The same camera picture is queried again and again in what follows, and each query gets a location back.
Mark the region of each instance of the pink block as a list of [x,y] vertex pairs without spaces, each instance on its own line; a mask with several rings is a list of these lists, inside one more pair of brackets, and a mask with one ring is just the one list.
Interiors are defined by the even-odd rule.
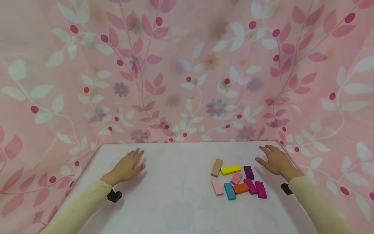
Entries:
[[233,178],[231,179],[231,183],[233,183],[234,185],[237,185],[239,184],[240,180],[242,179],[243,177],[243,174],[240,173],[240,172],[235,172]]
[[250,178],[244,179],[244,183],[246,183],[248,185],[249,193],[251,195],[257,193],[256,186],[253,184],[253,181]]
[[214,192],[215,192],[216,196],[223,195],[223,188],[222,188],[222,186],[220,184],[220,181],[218,179],[212,180],[212,185],[213,185],[213,189],[214,189]]

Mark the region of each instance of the block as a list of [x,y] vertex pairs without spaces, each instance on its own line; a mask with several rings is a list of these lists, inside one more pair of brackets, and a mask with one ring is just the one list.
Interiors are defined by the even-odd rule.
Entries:
[[251,166],[244,166],[244,173],[247,178],[250,178],[251,180],[255,179],[255,176],[253,175]]
[[215,195],[217,197],[223,195],[223,188],[222,188],[222,186],[220,184],[220,181],[218,179],[212,180],[212,185],[213,185]]
[[215,160],[215,164],[213,166],[213,170],[212,170],[212,173],[211,173],[212,176],[218,177],[218,175],[220,174],[220,169],[222,167],[222,163],[223,163],[223,161],[219,158],[217,158]]
[[256,189],[258,191],[258,194],[257,194],[258,197],[259,198],[267,198],[264,183],[261,182],[261,181],[256,181],[255,185],[256,185]]
[[235,172],[233,178],[231,179],[231,183],[233,183],[234,185],[237,185],[239,184],[240,180],[242,179],[243,177],[243,174],[240,173],[240,172]]
[[252,181],[250,178],[246,178],[246,179],[244,179],[243,181],[244,181],[244,183],[247,184],[247,186],[248,186],[248,188],[249,188],[249,193],[250,193],[251,195],[257,193],[257,188],[256,188],[256,186],[253,184],[253,181]]
[[238,185],[234,185],[233,189],[235,191],[235,194],[241,194],[241,193],[249,191],[248,185],[246,183],[240,183]]
[[232,166],[229,166],[229,167],[222,167],[221,168],[221,173],[222,175],[228,175],[228,174],[232,174],[232,173],[235,173],[237,171],[242,171],[242,169],[240,168],[240,165],[232,165]]
[[235,195],[235,191],[233,189],[232,184],[231,183],[224,183],[223,187],[225,188],[227,198],[229,200],[235,200],[236,199],[236,195]]

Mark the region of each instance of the white table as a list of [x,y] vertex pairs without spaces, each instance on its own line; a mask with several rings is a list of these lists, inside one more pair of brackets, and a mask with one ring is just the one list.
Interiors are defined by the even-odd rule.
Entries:
[[[258,148],[265,144],[280,147],[273,141],[103,145],[60,212],[127,152],[141,147],[147,165],[142,174],[117,185],[114,190],[122,191],[121,200],[107,201],[81,234],[315,234],[295,196],[287,196],[280,188],[285,181],[255,161],[256,156],[265,158]],[[226,193],[216,197],[211,185],[216,158],[223,160],[223,167],[252,166],[255,180],[264,182],[268,198],[248,192],[231,201]],[[218,178],[223,186],[232,176],[220,174]]]

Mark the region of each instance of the teal block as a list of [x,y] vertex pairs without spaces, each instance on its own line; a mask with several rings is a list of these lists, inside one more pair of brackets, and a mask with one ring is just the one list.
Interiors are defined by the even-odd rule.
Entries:
[[232,184],[231,183],[224,183],[223,187],[225,188],[227,198],[229,200],[235,200],[236,199],[236,194],[235,194],[235,191],[233,189]]

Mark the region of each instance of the white leaf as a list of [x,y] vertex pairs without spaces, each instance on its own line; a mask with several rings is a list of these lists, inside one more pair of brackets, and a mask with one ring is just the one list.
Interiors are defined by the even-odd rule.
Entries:
[[221,51],[224,50],[227,46],[227,41],[226,40],[220,40],[214,47],[213,51]]
[[361,110],[364,107],[367,107],[368,105],[371,105],[372,103],[369,101],[353,101],[349,102],[347,104],[344,104],[341,107],[342,111],[347,111],[347,112],[355,112],[358,110]]
[[187,60],[181,58],[181,59],[178,60],[178,62],[181,65],[181,67],[183,68],[183,70],[185,70],[185,71],[190,71],[191,70],[191,65]]
[[114,53],[114,50],[112,47],[110,47],[108,44],[97,44],[95,47],[103,54],[110,55]]
[[63,95],[57,96],[52,102],[52,110],[55,113],[59,113],[64,108],[64,97]]
[[95,97],[93,97],[93,99],[91,100],[91,102],[92,103],[98,103],[99,101],[101,101],[103,99],[104,99],[104,97],[101,94],[98,94]]
[[64,61],[64,54],[62,51],[54,52],[48,60],[47,66],[48,67],[56,67],[60,65]]
[[336,110],[336,105],[327,98],[322,98],[321,99],[322,106],[325,108],[325,110],[332,111]]
[[38,85],[33,87],[33,89],[30,92],[31,98],[43,98],[46,97],[50,90],[53,88],[51,85]]
[[79,23],[78,16],[77,16],[77,14],[75,14],[74,11],[70,10],[69,8],[67,8],[66,6],[62,5],[61,3],[57,3],[57,5],[58,5],[58,8],[60,9],[62,15],[65,18],[67,18],[72,23],[75,23],[75,24]]
[[14,87],[4,87],[1,89],[1,91],[18,101],[23,101],[26,99],[26,96],[19,89],[16,89]]
[[65,142],[67,144],[71,143],[71,140],[67,135],[64,135],[64,134],[61,134],[61,133],[56,133],[56,136],[57,136],[58,139],[60,139],[61,141]]
[[374,67],[374,55],[364,58],[363,60],[359,61],[355,68],[353,69],[355,72],[365,72],[369,69]]
[[344,86],[343,89],[349,94],[365,94],[374,91],[372,86],[362,83],[351,83]]
[[355,185],[362,185],[369,187],[369,182],[360,174],[357,174],[356,172],[349,172],[346,174],[347,179]]
[[204,47],[204,43],[201,43],[201,44],[198,44],[194,49],[193,49],[193,52],[192,52],[192,58],[197,58],[200,53],[201,53],[201,50],[203,49]]

